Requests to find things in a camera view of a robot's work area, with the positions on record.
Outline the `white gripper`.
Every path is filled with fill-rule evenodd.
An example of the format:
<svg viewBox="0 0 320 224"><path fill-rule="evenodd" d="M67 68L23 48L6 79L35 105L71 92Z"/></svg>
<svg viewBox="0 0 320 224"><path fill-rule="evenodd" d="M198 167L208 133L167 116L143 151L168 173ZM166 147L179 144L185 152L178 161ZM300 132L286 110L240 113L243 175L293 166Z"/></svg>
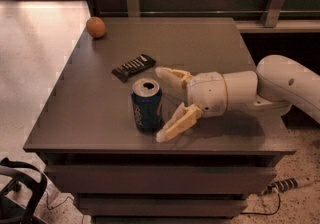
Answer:
<svg viewBox="0 0 320 224"><path fill-rule="evenodd" d="M193 75L185 70L168 67L155 69L158 78L170 89L183 91L187 87L187 102L181 103L163 128L156 134L156 141L170 141L204 118L221 116L227 109L227 89L224 78L217 72Z"/></svg>

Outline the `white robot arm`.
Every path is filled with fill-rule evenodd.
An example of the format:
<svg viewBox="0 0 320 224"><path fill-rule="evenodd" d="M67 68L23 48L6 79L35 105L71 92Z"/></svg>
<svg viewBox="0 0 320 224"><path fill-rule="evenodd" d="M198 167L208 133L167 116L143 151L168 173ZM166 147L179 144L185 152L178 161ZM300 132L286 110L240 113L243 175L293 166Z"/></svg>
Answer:
<svg viewBox="0 0 320 224"><path fill-rule="evenodd" d="M184 70L158 67L156 74L186 92L186 101L157 133L159 143L177 137L200 118L229 111L284 115L296 106L320 123L320 76L284 56L266 56L254 71L193 76Z"/></svg>

